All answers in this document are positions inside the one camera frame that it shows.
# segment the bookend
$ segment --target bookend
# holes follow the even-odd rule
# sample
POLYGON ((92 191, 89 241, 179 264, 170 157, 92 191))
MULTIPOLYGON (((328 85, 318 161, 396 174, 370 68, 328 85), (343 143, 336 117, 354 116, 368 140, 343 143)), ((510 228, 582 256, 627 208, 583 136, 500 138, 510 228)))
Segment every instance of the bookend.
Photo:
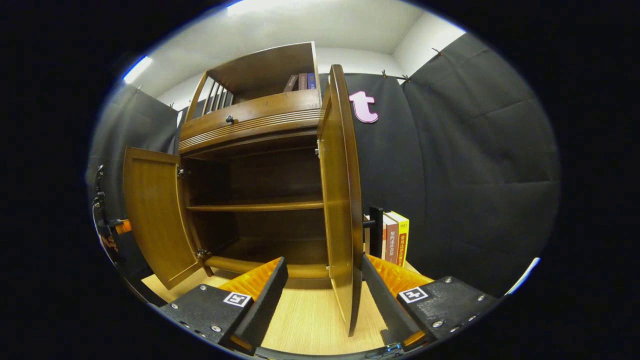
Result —
POLYGON ((382 208, 369 206, 369 220, 362 222, 364 229, 369 228, 369 254, 382 257, 382 208))
POLYGON ((203 339, 252 356, 262 344, 288 278, 281 258, 255 302, 250 295, 200 284, 159 309, 203 339))
POLYGON ((385 343, 398 343, 405 352, 450 336, 496 302, 451 276, 400 291, 395 299, 366 255, 362 272, 388 328, 381 331, 385 343))

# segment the drawer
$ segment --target drawer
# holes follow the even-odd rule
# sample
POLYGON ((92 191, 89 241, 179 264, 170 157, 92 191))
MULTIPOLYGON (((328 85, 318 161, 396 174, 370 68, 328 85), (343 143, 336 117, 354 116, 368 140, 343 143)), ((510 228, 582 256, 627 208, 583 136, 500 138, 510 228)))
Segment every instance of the drawer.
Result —
POLYGON ((249 136, 317 127, 320 98, 316 89, 274 94, 241 102, 186 122, 180 131, 178 153, 249 136), (232 116, 233 123, 227 122, 232 116))

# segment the light wooden floor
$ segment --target light wooden floor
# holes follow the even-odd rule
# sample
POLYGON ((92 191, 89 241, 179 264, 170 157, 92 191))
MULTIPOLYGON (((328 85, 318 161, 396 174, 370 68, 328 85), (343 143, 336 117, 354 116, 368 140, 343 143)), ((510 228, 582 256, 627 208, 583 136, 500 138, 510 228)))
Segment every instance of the light wooden floor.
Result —
MULTIPOLYGON (((405 267, 417 272, 408 263, 405 267)), ((224 277, 208 277, 204 269, 200 269, 171 290, 167 290, 155 275, 147 277, 143 282, 164 301, 171 302, 199 284, 217 287, 228 281, 227 273, 213 270, 216 274, 224 274, 224 277)), ((337 355, 386 345, 380 331, 387 326, 366 282, 362 284, 358 323, 352 337, 347 336, 347 329, 331 288, 293 288, 292 284, 295 283, 295 280, 290 280, 282 291, 262 342, 263 347, 296 354, 337 355)))

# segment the white ceiling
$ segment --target white ceiling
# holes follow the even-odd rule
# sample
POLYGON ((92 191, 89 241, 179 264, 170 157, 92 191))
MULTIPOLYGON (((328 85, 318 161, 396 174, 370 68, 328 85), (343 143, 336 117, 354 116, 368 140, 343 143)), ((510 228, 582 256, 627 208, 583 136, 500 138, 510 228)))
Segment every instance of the white ceiling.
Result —
POLYGON ((145 93, 157 97, 227 61, 296 42, 393 54, 424 14, 398 0, 277 2, 281 4, 270 9, 237 15, 223 8, 188 24, 149 54, 153 62, 133 85, 144 85, 145 93))

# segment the cabinet door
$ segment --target cabinet door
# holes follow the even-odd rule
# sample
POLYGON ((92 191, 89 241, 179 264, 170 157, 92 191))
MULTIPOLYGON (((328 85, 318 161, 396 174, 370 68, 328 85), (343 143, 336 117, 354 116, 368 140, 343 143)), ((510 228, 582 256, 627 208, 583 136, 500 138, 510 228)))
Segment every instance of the cabinet door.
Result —
POLYGON ((186 231, 180 157, 126 148, 124 195, 133 236, 147 263, 167 289, 201 266, 186 231))
POLYGON ((340 65, 332 65, 318 123, 329 276, 353 335, 362 288, 362 198, 356 137, 340 65))

